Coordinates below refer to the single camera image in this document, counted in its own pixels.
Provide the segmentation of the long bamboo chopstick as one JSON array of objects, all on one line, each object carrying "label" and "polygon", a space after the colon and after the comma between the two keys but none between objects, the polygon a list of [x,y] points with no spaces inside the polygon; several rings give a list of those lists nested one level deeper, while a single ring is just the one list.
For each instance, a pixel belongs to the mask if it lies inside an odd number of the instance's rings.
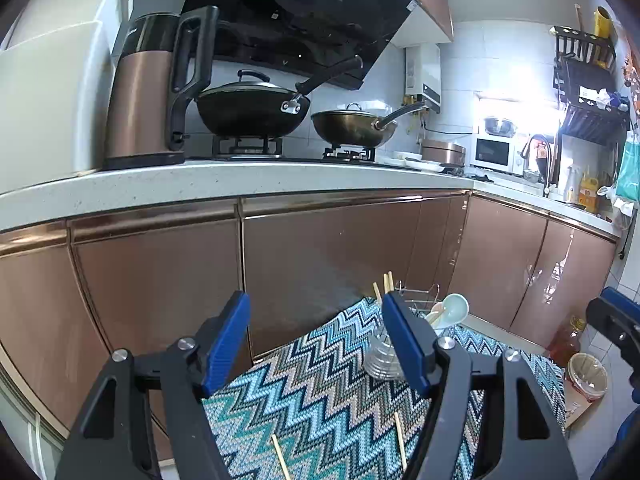
[{"label": "long bamboo chopstick", "polygon": [[372,288],[373,288],[373,292],[374,292],[375,302],[380,308],[382,308],[383,296],[382,296],[382,294],[380,292],[380,289],[378,288],[378,283],[377,282],[373,282],[372,283]]}]

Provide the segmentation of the pink spoon in holder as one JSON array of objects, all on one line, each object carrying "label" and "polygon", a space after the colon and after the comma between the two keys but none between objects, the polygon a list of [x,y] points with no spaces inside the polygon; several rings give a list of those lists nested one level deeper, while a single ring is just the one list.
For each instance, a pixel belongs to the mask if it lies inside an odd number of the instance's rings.
[{"label": "pink spoon in holder", "polygon": [[428,312],[428,315],[426,316],[427,322],[429,322],[431,326],[435,326],[436,323],[444,314],[444,311],[445,311],[445,307],[442,301],[439,301],[437,304],[434,304],[434,307],[432,307],[432,310]]}]

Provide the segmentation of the cooking oil bottle on floor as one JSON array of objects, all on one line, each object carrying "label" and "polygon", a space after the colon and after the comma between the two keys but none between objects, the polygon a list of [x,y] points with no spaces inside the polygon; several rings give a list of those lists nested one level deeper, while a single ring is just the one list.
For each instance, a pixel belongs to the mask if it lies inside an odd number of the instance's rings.
[{"label": "cooking oil bottle on floor", "polygon": [[580,351],[580,337],[586,325],[587,322],[583,318],[570,315],[549,344],[549,359],[559,367],[566,367],[570,358]]}]

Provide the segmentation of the teal hanging bag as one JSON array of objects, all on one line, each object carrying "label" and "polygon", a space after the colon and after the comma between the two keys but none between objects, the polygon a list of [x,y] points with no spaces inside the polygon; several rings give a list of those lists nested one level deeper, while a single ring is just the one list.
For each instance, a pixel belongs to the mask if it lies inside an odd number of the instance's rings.
[{"label": "teal hanging bag", "polygon": [[639,135],[630,130],[624,145],[620,171],[616,181],[616,195],[638,203],[640,200],[640,144]]}]

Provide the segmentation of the bamboo chopstick on mat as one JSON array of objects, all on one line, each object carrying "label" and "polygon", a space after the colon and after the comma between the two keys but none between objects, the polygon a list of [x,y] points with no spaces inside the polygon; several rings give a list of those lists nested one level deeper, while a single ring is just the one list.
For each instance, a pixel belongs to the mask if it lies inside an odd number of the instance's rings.
[{"label": "bamboo chopstick on mat", "polygon": [[286,460],[284,458],[281,445],[275,434],[271,435],[271,442],[274,447],[274,450],[276,451],[278,463],[282,470],[283,477],[285,478],[285,480],[291,480],[292,477],[291,477],[290,471],[288,470],[288,465],[286,464]]}]

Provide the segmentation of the gas stove top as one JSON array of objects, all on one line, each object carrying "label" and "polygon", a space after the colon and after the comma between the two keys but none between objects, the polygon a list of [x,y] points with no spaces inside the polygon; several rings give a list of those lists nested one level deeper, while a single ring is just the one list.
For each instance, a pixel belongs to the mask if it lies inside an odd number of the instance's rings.
[{"label": "gas stove top", "polygon": [[374,148],[332,146],[318,139],[285,136],[277,140],[224,139],[194,134],[186,140],[187,159],[212,162],[328,162],[329,164],[380,164]]}]

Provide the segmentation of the white plate on counter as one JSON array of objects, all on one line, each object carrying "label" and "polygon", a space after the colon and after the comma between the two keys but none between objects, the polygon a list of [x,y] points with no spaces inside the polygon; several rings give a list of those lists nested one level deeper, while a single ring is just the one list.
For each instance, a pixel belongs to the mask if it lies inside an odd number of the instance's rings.
[{"label": "white plate on counter", "polygon": [[419,153],[411,152],[393,152],[392,159],[401,167],[407,167],[414,170],[434,172],[441,174],[444,167],[439,162],[425,160]]}]

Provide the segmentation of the copper rice cooker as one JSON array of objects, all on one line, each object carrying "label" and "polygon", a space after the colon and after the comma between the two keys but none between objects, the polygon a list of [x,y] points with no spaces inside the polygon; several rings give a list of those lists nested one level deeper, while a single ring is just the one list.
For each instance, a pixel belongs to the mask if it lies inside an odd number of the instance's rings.
[{"label": "copper rice cooker", "polygon": [[463,167],[465,165],[465,148],[457,143],[437,140],[424,140],[421,144],[423,160],[437,162],[445,167]]}]

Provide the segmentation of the white microwave oven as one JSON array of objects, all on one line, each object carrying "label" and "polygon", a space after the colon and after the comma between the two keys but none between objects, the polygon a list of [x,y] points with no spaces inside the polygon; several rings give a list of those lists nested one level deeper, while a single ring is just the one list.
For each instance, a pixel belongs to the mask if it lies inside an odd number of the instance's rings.
[{"label": "white microwave oven", "polygon": [[490,169],[521,177],[524,171],[524,158],[521,151],[526,137],[514,134],[492,136],[488,133],[474,134],[470,164],[477,168]]}]

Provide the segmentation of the steel bowl on microwave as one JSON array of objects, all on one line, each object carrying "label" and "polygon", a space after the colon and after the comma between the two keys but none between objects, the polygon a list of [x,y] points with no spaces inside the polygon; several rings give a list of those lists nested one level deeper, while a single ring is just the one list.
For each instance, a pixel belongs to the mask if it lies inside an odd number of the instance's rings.
[{"label": "steel bowl on microwave", "polygon": [[490,136],[504,136],[512,138],[515,134],[513,122],[507,119],[498,119],[495,117],[486,117],[484,119],[485,132]]}]

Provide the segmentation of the white gas water heater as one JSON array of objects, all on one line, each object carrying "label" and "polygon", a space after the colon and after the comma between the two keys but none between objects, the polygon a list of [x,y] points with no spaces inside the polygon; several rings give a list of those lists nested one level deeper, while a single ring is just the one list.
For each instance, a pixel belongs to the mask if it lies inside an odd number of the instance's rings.
[{"label": "white gas water heater", "polygon": [[442,66],[437,44],[405,48],[405,95],[426,101],[436,114],[442,107]]}]

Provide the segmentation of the yellow roll on rack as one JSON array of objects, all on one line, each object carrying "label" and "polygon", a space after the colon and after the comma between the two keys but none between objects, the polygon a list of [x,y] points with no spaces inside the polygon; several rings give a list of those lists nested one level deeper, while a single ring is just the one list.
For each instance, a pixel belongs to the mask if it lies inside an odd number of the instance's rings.
[{"label": "yellow roll on rack", "polygon": [[598,6],[593,13],[594,16],[594,29],[593,33],[604,39],[611,37],[612,18],[603,6]]}]

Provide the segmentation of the black range hood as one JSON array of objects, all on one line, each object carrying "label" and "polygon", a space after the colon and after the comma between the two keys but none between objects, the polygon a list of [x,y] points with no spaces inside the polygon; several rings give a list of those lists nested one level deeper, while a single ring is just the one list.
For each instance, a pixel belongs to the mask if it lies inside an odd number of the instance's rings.
[{"label": "black range hood", "polygon": [[408,18],[414,0],[184,0],[183,10],[216,6],[217,60],[311,76],[360,56],[363,66],[333,78],[359,89]]}]

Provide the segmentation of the white appliance at left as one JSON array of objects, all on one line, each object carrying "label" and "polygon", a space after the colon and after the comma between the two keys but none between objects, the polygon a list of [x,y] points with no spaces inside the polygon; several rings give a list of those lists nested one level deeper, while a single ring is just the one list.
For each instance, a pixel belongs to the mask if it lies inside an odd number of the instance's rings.
[{"label": "white appliance at left", "polygon": [[29,0],[1,43],[1,189],[102,164],[113,52],[134,0]]}]

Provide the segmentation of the black wall dish rack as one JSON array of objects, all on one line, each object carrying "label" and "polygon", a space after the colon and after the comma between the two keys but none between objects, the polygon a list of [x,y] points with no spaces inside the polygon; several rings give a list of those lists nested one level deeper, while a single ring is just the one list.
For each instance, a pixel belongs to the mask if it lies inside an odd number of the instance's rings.
[{"label": "black wall dish rack", "polygon": [[564,110],[562,136],[611,146],[629,122],[626,100],[616,94],[612,41],[578,29],[553,26],[553,88]]}]

